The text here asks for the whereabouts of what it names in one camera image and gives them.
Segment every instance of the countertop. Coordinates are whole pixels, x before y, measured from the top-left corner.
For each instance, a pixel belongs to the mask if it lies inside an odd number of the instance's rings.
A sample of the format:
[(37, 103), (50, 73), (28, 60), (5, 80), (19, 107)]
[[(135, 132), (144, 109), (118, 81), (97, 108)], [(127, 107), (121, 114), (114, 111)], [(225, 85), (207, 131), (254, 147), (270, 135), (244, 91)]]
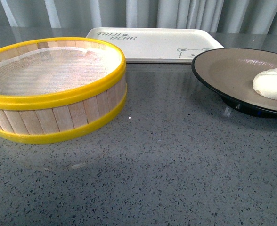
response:
[[(85, 37), (0, 27), (0, 47)], [(277, 35), (211, 34), (277, 52)], [(0, 225), (277, 226), (277, 118), (237, 112), (186, 64), (128, 64), (106, 126), (49, 145), (0, 138)]]

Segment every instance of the curtain fold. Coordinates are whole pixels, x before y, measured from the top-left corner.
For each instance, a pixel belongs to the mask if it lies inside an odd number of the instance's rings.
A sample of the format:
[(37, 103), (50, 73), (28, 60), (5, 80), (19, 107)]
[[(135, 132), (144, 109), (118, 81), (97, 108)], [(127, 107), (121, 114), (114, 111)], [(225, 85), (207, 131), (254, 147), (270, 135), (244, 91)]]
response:
[(0, 25), (277, 34), (277, 0), (0, 0)]

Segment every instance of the yellow rim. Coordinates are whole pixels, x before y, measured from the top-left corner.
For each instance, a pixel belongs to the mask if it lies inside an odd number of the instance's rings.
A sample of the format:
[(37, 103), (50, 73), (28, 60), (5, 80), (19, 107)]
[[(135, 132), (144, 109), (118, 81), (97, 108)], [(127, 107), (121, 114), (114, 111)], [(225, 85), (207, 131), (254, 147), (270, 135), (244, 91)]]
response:
[(47, 41), (59, 41), (59, 40), (78, 40), (78, 41), (89, 41), (99, 44), (107, 45), (121, 54), (121, 63), (119, 66), (110, 74), (104, 78), (97, 80), (85, 86), (81, 86), (75, 89), (70, 89), (58, 93), (36, 95), (36, 96), (4, 96), (0, 95), (0, 109), (3, 110), (38, 110), (52, 107), (59, 107), (64, 105), (69, 105), (76, 103), (97, 94), (104, 92), (105, 90), (116, 84), (125, 74), (126, 71), (126, 60), (123, 52), (115, 45), (95, 39), (88, 38), (76, 38), (76, 37), (62, 37), (62, 38), (49, 38), (49, 39), (39, 39), (20, 42), (10, 46), (0, 48), (0, 53), (18, 48), (21, 46), (26, 46), (30, 44), (38, 44), (40, 42)]
[(109, 123), (115, 116), (117, 116), (118, 113), (123, 109), (125, 105), (126, 94), (127, 94), (127, 90), (125, 91), (122, 101), (113, 110), (111, 110), (106, 115), (102, 116), (101, 118), (85, 126), (81, 126), (68, 131), (51, 133), (51, 134), (43, 134), (43, 135), (23, 135), (23, 134), (8, 133), (0, 130), (0, 137), (14, 142), (25, 143), (25, 144), (50, 144), (50, 143), (56, 143), (56, 142), (61, 142), (61, 141), (66, 141), (77, 137), (81, 137), (83, 135), (89, 134), (101, 128), (102, 126)]

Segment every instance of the white tray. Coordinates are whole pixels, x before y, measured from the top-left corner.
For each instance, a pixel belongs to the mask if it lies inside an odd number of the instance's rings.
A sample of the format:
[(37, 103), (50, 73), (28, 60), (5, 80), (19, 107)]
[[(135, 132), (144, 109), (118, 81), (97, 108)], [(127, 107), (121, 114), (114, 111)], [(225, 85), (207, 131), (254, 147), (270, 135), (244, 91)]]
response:
[(191, 63), (201, 52), (223, 48), (207, 32), (195, 29), (99, 27), (86, 37), (116, 45), (130, 63)]

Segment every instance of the steamed bun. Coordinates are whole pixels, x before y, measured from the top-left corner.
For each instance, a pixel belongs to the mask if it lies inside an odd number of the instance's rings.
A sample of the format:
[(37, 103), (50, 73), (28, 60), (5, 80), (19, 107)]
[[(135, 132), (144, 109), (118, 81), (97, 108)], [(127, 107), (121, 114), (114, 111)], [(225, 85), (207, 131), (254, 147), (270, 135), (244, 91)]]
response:
[(277, 100), (277, 68), (257, 74), (253, 79), (253, 89), (261, 96)]

